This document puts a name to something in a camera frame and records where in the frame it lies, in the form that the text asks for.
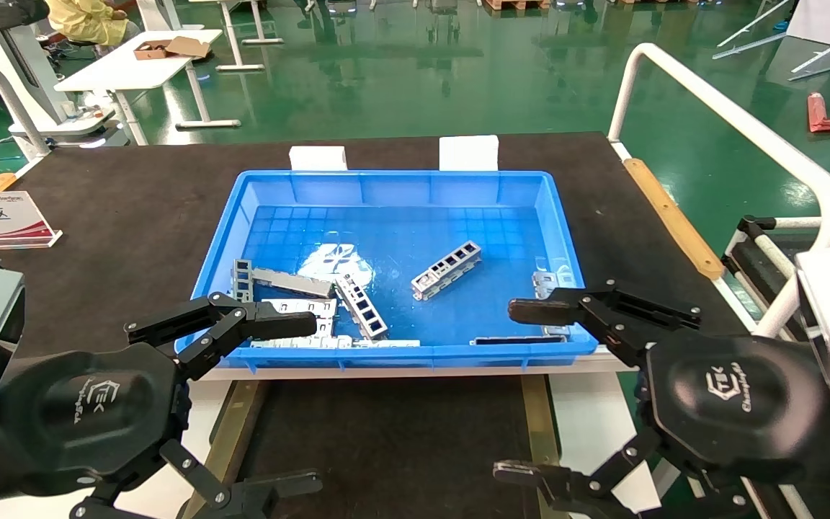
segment white frame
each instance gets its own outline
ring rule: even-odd
[[[813,243],[813,249],[830,247],[830,173],[805,156],[803,152],[793,147],[786,139],[775,134],[773,130],[758,121],[744,108],[732,102],[732,99],[727,98],[692,70],[683,66],[681,62],[671,57],[665,50],[660,49],[655,43],[637,45],[626,62],[626,70],[623,73],[623,81],[620,85],[620,95],[613,111],[612,122],[610,122],[608,141],[615,145],[619,144],[620,147],[623,145],[620,142],[620,131],[623,130],[623,119],[626,118],[626,110],[629,108],[636,72],[639,70],[639,63],[644,56],[681,83],[685,89],[688,89],[696,98],[704,102],[704,105],[716,112],[729,125],[732,125],[732,128],[737,129],[738,132],[748,138],[748,141],[754,143],[761,151],[786,169],[787,173],[792,174],[798,181],[803,182],[813,191],[821,210],[821,227],[816,242]],[[626,156],[629,156],[625,148],[622,148],[622,151]],[[793,315],[793,312],[796,311],[798,305],[800,305],[800,301],[798,301],[796,277],[791,276],[751,333],[763,337],[777,335],[790,316]]]

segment table leg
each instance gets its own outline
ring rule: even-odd
[[[230,39],[230,46],[233,47],[233,58],[235,58],[235,65],[217,65],[218,72],[226,72],[227,70],[264,70],[264,65],[245,65],[241,61],[241,52],[239,50],[239,42],[236,39],[236,30],[233,27],[233,17],[230,16],[230,10],[227,9],[226,2],[220,3],[220,8],[223,10],[223,22],[226,25],[226,36]]]
[[[257,38],[243,40],[244,45],[258,43],[284,43],[283,38],[264,38],[264,30],[261,29],[261,13],[258,12],[258,0],[251,0],[251,15],[254,17],[254,29],[258,33]]]
[[[241,125],[239,119],[221,119],[214,121],[210,119],[210,114],[207,112],[207,103],[204,102],[204,94],[200,91],[200,83],[197,82],[197,72],[194,70],[194,65],[190,61],[184,66],[187,70],[187,79],[191,83],[191,92],[194,92],[194,101],[197,103],[197,111],[200,112],[199,121],[182,121],[175,125],[175,128],[218,128],[218,127],[238,127]]]
[[[130,107],[124,91],[115,91],[115,97],[117,98],[117,104],[121,105],[121,112],[124,112],[124,118],[128,123],[128,127],[130,127],[130,132],[133,133],[134,141],[141,146],[147,145],[146,135],[143,133],[143,128],[139,125],[139,121],[136,120],[136,115]]]

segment green epoxy floor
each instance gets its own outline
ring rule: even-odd
[[[264,61],[267,72],[217,73],[213,66],[233,63],[225,37],[214,43],[217,58],[198,66],[208,75],[210,114],[239,118],[241,128],[176,130],[175,121],[197,118],[184,74],[139,98],[135,111],[161,144],[606,132],[626,57],[637,43],[655,42],[830,171],[830,136],[807,133],[805,108],[808,93],[820,91],[830,114],[830,74],[787,82],[788,69],[821,45],[784,40],[711,59],[715,44],[754,17],[757,0],[553,2],[523,17],[470,0],[440,2],[448,7],[436,12],[427,2],[412,9],[381,1],[375,11],[359,2],[358,12],[337,19],[320,4],[311,19],[291,0],[271,0],[266,32],[286,44],[243,47],[245,61]],[[215,3],[179,1],[178,10],[185,23],[222,27]],[[234,19],[240,38],[253,37],[247,4]],[[754,35],[768,36],[774,22],[764,20]],[[0,137],[6,124],[0,109]],[[715,250],[741,214],[816,213],[809,191],[654,66],[643,68],[622,140]],[[5,146],[0,156],[16,154]],[[0,171],[17,162],[0,161]]]

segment white stand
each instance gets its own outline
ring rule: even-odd
[[[200,91],[200,83],[197,82],[197,72],[194,70],[193,63],[190,61],[187,62],[184,70],[187,70],[187,79],[191,83],[191,91],[194,92],[194,100],[197,102],[197,111],[200,112],[200,120],[182,121],[176,124],[175,128],[233,128],[241,125],[239,119],[222,119],[218,121],[210,119],[210,114],[207,112],[207,103],[204,103],[204,94]]]
[[[786,4],[790,3],[790,2],[793,2],[793,0],[783,0],[782,2],[777,4],[777,6],[771,7],[771,9],[767,10],[767,13],[764,13],[764,14],[761,14],[761,16],[755,17],[755,19],[753,19],[751,21],[751,23],[748,23],[747,26],[742,27],[740,30],[737,30],[737,32],[735,32],[735,34],[732,34],[732,36],[729,36],[725,40],[722,40],[722,43],[719,43],[717,45],[717,47],[724,46],[726,43],[729,43],[732,40],[735,40],[738,37],[738,34],[741,34],[742,32],[748,32],[748,29],[751,29],[751,27],[754,27],[754,25],[757,24],[759,21],[765,19],[765,17],[770,16],[770,14],[773,13],[775,10],[780,9],[780,7],[782,7],[782,6],[786,6]]]
[[[258,12],[258,0],[250,0],[251,15],[254,17],[254,29],[258,32],[257,38],[243,40],[244,45],[256,45],[266,43],[284,43],[283,38],[264,38],[264,30],[261,27],[261,13]]]
[[[251,5],[257,9],[254,2],[252,2]],[[245,63],[241,61],[239,42],[236,39],[235,27],[233,27],[233,17],[230,16],[230,10],[227,9],[226,2],[221,2],[220,8],[223,10],[223,22],[224,25],[226,25],[226,36],[230,40],[230,46],[233,47],[233,58],[235,58],[236,63],[235,65],[217,65],[217,72],[228,72],[233,70],[264,70],[264,65],[245,65]]]
[[[810,66],[812,63],[815,63],[816,61],[824,58],[824,56],[829,56],[829,55],[830,55],[830,47],[828,47],[826,50],[822,50],[819,53],[819,55],[817,55],[816,57],[813,57],[809,61],[803,63],[803,65],[797,66],[797,68],[794,68],[793,70],[790,70],[790,72],[793,72],[793,73],[797,73],[800,70],[803,70],[802,74],[800,74],[798,76],[794,76],[793,78],[790,78],[790,81],[795,81],[796,79],[802,79],[802,78],[809,78],[809,76],[814,76],[814,75],[817,75],[817,74],[821,74],[823,72],[830,72],[830,67],[829,68],[823,68],[821,70],[816,70],[816,71],[813,71],[813,72],[809,72],[809,71],[805,70],[805,68],[807,68],[807,66]]]
[[[747,43],[747,44],[735,47],[734,49],[725,50],[725,52],[716,53],[715,55],[713,55],[713,59],[719,59],[721,57],[737,55],[737,53],[742,53],[745,50],[754,49],[754,47],[760,47],[761,45],[764,45],[764,44],[767,44],[767,43],[777,42],[777,40],[783,40],[786,37],[787,37],[787,33],[786,32],[781,32],[780,34],[775,34],[773,36],[768,36],[767,38],[765,38],[763,40],[757,40],[757,42]]]
[[[136,144],[141,146],[149,144],[145,133],[143,133],[143,128],[139,125],[139,121],[136,120],[136,114],[134,114],[128,99],[126,99],[124,91],[116,91],[115,96],[117,97],[117,104],[121,106],[121,112],[124,112],[124,118],[128,122],[128,128],[130,129],[130,133],[133,134],[133,139],[136,141]]]

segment white desk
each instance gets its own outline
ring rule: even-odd
[[[230,16],[230,2],[227,0],[188,0],[189,2],[217,2],[220,4],[220,9],[223,11],[223,25],[226,26],[226,36],[230,40],[230,46],[233,47],[233,58],[236,60],[235,65],[217,65],[219,72],[233,72],[236,70],[264,70],[264,65],[245,65],[241,60],[241,50],[239,50],[239,40],[236,39],[236,30],[233,26],[233,17]],[[257,38],[243,40],[245,44],[257,43],[284,43],[283,38],[264,38],[264,30],[261,29],[261,13],[258,12],[258,0],[249,0],[251,2],[251,15],[254,17],[254,29],[258,33]]]
[[[117,102],[128,119],[130,131],[133,132],[136,144],[146,145],[148,141],[143,134],[143,129],[136,120],[124,91],[142,91],[142,89],[155,89],[162,86],[182,68],[187,69],[188,80],[191,83],[191,91],[194,92],[194,99],[197,103],[197,111],[200,112],[199,121],[182,121],[175,126],[178,128],[217,128],[217,127],[238,127],[241,123],[237,119],[212,120],[207,112],[207,103],[204,103],[204,95],[200,91],[200,84],[197,82],[197,72],[191,64],[192,57],[174,56],[165,59],[138,60],[133,50],[146,40],[170,40],[175,36],[194,38],[200,42],[211,43],[222,34],[219,29],[211,30],[147,30],[135,36],[134,39],[122,44],[112,50],[108,56],[102,57],[86,68],[79,70],[69,78],[56,84],[57,92],[86,92],[106,89],[114,91]]]

